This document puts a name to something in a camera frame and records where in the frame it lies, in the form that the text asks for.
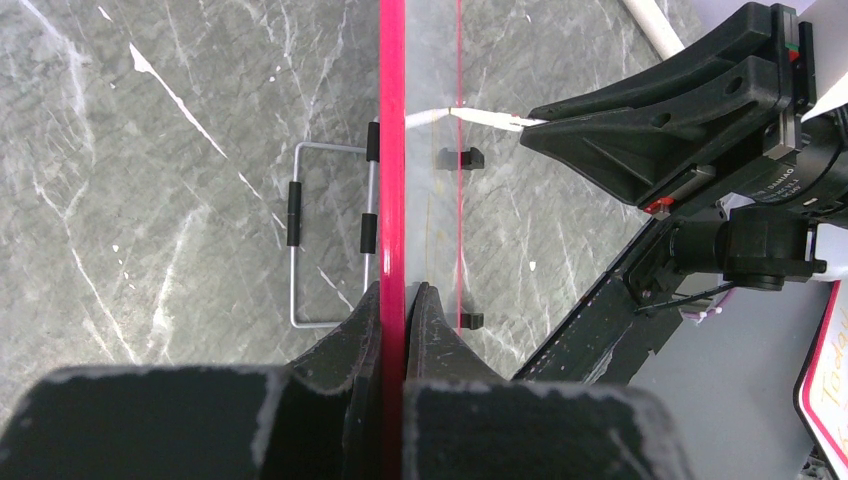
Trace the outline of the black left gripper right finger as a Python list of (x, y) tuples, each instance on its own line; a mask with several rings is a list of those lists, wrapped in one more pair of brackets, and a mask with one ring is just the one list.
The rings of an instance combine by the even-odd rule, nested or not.
[(406, 479), (689, 479), (674, 421), (628, 386), (509, 381), (418, 286), (407, 326)]

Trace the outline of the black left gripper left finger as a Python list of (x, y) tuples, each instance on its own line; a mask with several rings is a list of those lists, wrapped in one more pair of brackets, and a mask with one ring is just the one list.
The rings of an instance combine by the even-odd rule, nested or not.
[(285, 365), (77, 366), (1, 437), (5, 479), (376, 479), (380, 292)]

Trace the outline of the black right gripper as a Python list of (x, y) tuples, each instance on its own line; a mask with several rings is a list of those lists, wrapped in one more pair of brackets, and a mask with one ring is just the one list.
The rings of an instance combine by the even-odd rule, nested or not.
[(847, 110), (814, 116), (817, 96), (813, 26), (747, 2), (645, 71), (534, 108), (549, 122), (520, 143), (654, 216), (736, 194), (845, 227)]

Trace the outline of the white marker pen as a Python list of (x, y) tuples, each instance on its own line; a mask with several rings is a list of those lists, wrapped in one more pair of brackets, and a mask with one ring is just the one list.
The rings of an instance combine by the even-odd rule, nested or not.
[(451, 116), (465, 122), (510, 132), (522, 132), (525, 128), (547, 123), (547, 120), (525, 118), (505, 112), (495, 112), (469, 107), (450, 107), (448, 109), (448, 113)]

